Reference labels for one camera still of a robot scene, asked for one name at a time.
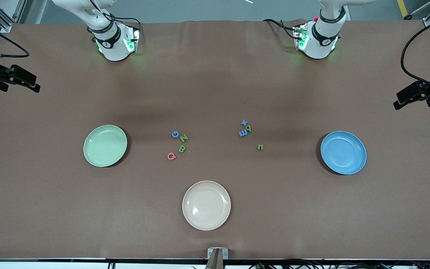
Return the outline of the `base connector box green light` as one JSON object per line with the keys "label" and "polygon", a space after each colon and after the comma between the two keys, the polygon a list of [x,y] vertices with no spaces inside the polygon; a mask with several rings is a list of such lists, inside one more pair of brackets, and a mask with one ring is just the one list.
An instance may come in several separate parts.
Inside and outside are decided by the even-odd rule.
{"label": "base connector box green light", "polygon": [[136,53],[139,39],[140,39],[140,29],[126,25],[124,44],[127,48],[128,53]]}
{"label": "base connector box green light", "polygon": [[308,24],[293,26],[292,32],[296,50],[304,50],[309,41]]}

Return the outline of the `grey metal rod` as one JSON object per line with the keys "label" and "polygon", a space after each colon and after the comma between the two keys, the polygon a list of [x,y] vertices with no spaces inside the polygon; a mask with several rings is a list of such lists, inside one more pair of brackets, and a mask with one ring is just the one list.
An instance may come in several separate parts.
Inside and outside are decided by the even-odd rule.
{"label": "grey metal rod", "polygon": [[430,13],[430,0],[404,0],[407,15],[404,20],[410,20],[414,16]]}

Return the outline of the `brown table cover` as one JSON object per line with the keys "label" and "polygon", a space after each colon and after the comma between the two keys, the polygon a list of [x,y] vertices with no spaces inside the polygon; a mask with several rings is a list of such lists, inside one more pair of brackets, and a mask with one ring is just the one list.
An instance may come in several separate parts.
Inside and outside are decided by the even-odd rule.
{"label": "brown table cover", "polygon": [[[139,53],[111,62],[83,25],[14,26],[30,56],[0,63],[34,73],[41,90],[0,91],[0,258],[225,247],[233,259],[430,259],[430,108],[393,107],[412,82],[401,51],[422,27],[348,21],[331,55],[312,60],[266,22],[146,24]],[[128,148],[95,167],[82,147],[103,125],[120,127]],[[334,131],[362,141],[363,170],[323,162]],[[181,209],[204,180],[231,199],[213,231]]]}

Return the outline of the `grey metal bracket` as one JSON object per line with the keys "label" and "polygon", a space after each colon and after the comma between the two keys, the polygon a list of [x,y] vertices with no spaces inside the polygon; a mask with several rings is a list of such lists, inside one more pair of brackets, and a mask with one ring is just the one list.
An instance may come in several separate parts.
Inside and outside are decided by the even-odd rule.
{"label": "grey metal bracket", "polygon": [[214,252],[216,249],[219,249],[219,255],[222,256],[223,259],[229,259],[228,248],[224,248],[224,247],[210,247],[210,248],[208,248],[207,259],[210,259],[212,252]]}

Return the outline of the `blue plate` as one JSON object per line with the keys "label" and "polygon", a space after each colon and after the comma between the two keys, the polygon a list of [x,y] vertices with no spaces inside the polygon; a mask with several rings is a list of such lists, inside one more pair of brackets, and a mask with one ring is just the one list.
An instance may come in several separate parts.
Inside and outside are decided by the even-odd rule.
{"label": "blue plate", "polygon": [[324,136],[320,154],[327,167],[340,175],[356,174],[367,163],[365,145],[357,136],[346,131],[334,131]]}

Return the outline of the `green plate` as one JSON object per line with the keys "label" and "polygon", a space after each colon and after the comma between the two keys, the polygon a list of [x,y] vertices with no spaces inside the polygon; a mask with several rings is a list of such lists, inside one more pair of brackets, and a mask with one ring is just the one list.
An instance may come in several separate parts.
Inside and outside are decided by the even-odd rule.
{"label": "green plate", "polygon": [[124,157],[127,148],[128,138],[120,127],[103,125],[88,134],[82,152],[89,164],[110,167]]}

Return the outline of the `beige plate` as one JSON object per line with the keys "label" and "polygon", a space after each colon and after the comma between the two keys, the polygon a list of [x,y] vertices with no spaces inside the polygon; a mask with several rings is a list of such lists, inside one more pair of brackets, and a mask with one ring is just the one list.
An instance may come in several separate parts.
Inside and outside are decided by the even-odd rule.
{"label": "beige plate", "polygon": [[204,180],[188,188],[181,209],[186,221],[193,228],[213,231],[229,218],[231,199],[221,184]]}

